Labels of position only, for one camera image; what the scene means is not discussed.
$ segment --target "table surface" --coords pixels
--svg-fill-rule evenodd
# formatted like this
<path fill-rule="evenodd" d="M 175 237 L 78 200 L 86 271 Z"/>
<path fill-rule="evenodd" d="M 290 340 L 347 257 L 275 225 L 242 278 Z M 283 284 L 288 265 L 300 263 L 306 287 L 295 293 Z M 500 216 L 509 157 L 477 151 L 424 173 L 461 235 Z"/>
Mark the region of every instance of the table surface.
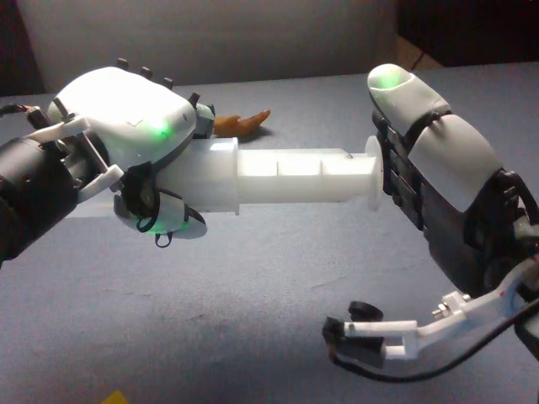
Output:
<path fill-rule="evenodd" d="M 417 74 L 537 197 L 539 63 Z M 244 148 L 361 152 L 375 133 L 365 75 L 175 88 L 193 90 L 219 114 L 272 109 Z M 30 132 L 22 116 L 1 124 L 2 141 Z M 389 197 L 376 213 L 355 199 L 250 205 L 207 221 L 202 239 L 160 250 L 114 217 L 74 217 L 5 263 L 0 402 L 100 403 L 117 390 L 130 404 L 535 402 L 539 366 L 512 331 L 425 383 L 380 385 L 330 364 L 323 320 L 344 317 L 350 300 L 425 324 L 454 290 Z M 465 342 L 387 371 L 432 369 Z"/>

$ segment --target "yellow sticky note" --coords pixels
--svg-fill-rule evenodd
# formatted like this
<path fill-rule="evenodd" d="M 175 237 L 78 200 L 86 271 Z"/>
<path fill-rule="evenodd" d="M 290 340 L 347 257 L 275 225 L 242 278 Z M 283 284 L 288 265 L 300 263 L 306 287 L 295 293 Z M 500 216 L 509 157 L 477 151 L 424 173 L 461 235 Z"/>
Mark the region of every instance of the yellow sticky note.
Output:
<path fill-rule="evenodd" d="M 121 394 L 119 391 L 115 391 L 101 404 L 129 404 L 129 403 L 127 402 L 123 394 Z"/>

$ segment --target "black peg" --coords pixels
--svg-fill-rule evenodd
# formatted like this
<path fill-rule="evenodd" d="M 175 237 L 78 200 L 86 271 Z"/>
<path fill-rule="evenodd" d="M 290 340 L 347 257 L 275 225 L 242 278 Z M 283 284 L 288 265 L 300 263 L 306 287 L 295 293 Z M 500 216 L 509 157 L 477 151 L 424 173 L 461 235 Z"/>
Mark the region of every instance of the black peg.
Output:
<path fill-rule="evenodd" d="M 165 77 L 163 79 L 163 86 L 165 86 L 169 90 L 172 90 L 172 87 L 174 87 L 174 81 L 172 80 L 172 78 Z"/>
<path fill-rule="evenodd" d="M 198 93 L 192 93 L 190 96 L 189 96 L 189 104 L 191 104 L 193 106 L 193 108 L 196 109 L 196 103 L 199 102 L 199 98 L 200 98 L 200 94 Z"/>
<path fill-rule="evenodd" d="M 122 59 L 121 57 L 118 58 L 116 61 L 116 67 L 119 67 L 122 70 L 127 71 L 129 69 L 129 63 L 127 63 L 126 59 Z"/>
<path fill-rule="evenodd" d="M 152 77 L 153 77 L 153 72 L 148 69 L 147 67 L 143 67 L 141 69 L 141 76 L 143 76 L 144 78 L 148 79 L 148 80 L 152 80 Z"/>

